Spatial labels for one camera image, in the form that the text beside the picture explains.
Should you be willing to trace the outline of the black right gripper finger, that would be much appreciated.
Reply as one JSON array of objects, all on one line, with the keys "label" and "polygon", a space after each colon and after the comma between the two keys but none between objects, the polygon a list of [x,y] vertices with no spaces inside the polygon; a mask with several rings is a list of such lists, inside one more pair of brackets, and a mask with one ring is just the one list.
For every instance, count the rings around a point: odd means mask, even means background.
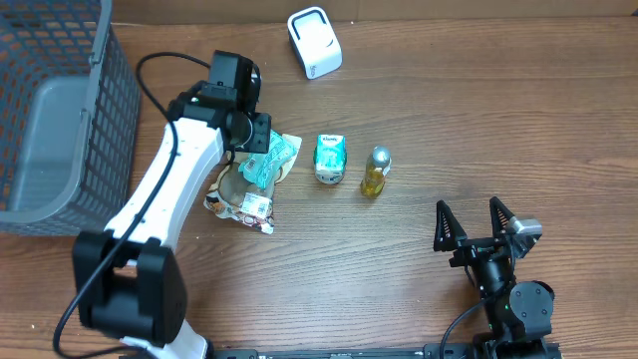
[{"label": "black right gripper finger", "polygon": [[510,221],[514,218],[514,214],[497,196],[493,196],[489,200],[489,211],[493,237],[512,232]]},{"label": "black right gripper finger", "polygon": [[436,205],[437,223],[433,244],[434,251],[454,251],[468,239],[450,207],[439,200]]}]

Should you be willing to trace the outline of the mint green snack packet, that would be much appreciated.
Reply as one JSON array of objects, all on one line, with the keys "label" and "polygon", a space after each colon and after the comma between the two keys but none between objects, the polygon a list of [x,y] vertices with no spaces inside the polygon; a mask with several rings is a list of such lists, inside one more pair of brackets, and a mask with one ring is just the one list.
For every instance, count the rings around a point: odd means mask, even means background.
[{"label": "mint green snack packet", "polygon": [[274,131],[270,131],[269,150],[266,154],[250,154],[238,171],[249,182],[266,189],[276,173],[296,154],[297,148]]}]

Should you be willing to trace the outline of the brown printed snack pouch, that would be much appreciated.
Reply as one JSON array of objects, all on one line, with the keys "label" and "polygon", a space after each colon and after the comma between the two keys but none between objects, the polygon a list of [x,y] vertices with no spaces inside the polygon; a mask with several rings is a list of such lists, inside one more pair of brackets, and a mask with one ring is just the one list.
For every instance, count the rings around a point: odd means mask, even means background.
[{"label": "brown printed snack pouch", "polygon": [[288,134],[282,134],[281,137],[294,149],[293,156],[274,173],[266,188],[247,180],[239,171],[241,165],[251,163],[251,154],[239,154],[210,186],[203,205],[219,218],[233,219],[265,234],[272,234],[275,188],[292,170],[302,144],[300,137]]}]

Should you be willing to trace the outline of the green white Knorr container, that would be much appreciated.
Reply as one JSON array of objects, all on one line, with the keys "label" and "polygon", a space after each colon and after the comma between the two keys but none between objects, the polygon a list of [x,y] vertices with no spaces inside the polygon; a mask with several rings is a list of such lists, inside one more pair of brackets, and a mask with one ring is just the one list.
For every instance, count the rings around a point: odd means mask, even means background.
[{"label": "green white Knorr container", "polygon": [[346,170],[346,138],[341,135],[319,135],[314,156],[315,177],[325,184],[339,183]]}]

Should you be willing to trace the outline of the yellow liquid bottle grey cap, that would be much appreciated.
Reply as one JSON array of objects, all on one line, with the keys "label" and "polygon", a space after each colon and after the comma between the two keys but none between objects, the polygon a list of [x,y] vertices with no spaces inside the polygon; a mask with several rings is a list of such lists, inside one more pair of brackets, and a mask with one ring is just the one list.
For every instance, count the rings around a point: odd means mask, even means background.
[{"label": "yellow liquid bottle grey cap", "polygon": [[363,196],[375,198],[382,192],[391,165],[390,151],[383,146],[374,147],[367,158],[365,174],[360,183]]}]

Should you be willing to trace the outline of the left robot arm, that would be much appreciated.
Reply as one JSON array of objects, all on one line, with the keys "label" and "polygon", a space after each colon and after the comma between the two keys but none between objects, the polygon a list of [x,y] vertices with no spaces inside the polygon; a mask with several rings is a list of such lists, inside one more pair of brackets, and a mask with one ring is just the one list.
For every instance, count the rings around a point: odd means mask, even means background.
[{"label": "left robot arm", "polygon": [[208,174],[238,152],[269,150],[271,118],[259,113],[261,74],[241,55],[215,51],[208,77],[159,111],[166,120],[158,152],[134,194],[100,232],[83,231],[72,259],[76,296],[54,331],[73,313],[81,324],[120,340],[126,358],[211,358],[211,342],[185,314],[187,292],[176,244]]}]

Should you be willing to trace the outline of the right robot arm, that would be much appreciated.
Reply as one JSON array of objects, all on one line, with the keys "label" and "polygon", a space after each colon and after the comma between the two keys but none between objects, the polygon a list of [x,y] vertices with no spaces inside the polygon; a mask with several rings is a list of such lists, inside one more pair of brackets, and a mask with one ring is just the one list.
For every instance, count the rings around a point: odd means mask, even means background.
[{"label": "right robot arm", "polygon": [[[471,239],[444,200],[436,204],[433,250],[450,252],[451,267],[462,268],[478,290],[479,302],[460,314],[437,346],[438,358],[559,358],[557,344],[545,337],[552,331],[555,294],[538,280],[519,282],[515,268],[542,237],[534,217],[515,215],[496,196],[489,200],[491,235]],[[454,329],[483,309],[488,331],[469,344],[448,343]]]}]

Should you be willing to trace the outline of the white barcode scanner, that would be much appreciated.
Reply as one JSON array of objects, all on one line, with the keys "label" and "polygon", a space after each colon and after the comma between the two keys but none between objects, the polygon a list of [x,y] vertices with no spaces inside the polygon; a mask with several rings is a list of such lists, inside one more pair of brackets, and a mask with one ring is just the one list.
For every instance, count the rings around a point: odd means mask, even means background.
[{"label": "white barcode scanner", "polygon": [[308,7],[287,20],[290,44],[308,80],[338,70],[343,53],[332,24],[323,8]]}]

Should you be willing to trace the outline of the dark grey mesh basket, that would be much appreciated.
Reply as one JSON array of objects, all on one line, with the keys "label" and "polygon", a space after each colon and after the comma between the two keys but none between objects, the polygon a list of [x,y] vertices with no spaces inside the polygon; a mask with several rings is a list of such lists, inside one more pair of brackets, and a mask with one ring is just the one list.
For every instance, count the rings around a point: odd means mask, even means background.
[{"label": "dark grey mesh basket", "polygon": [[1,229],[100,231],[124,205],[141,91],[113,3],[1,4]]}]

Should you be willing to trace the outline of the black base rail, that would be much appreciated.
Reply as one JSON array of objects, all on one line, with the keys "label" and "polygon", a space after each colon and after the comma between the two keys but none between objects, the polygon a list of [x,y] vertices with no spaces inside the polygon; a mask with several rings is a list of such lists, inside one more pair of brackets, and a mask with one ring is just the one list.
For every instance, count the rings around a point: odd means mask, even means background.
[{"label": "black base rail", "polygon": [[[303,350],[303,351],[278,351],[259,353],[254,349],[215,350],[213,354],[207,354],[204,358],[215,359],[438,359],[440,357],[439,344],[426,344],[422,348],[389,348],[368,350]],[[531,353],[503,350],[496,351],[492,358],[548,358],[561,359],[562,353],[557,344],[548,344],[546,349],[542,347],[529,348]],[[151,353],[136,353],[121,355],[120,358],[159,358]],[[479,356],[471,344],[446,344],[444,358],[470,359],[489,358]]]}]

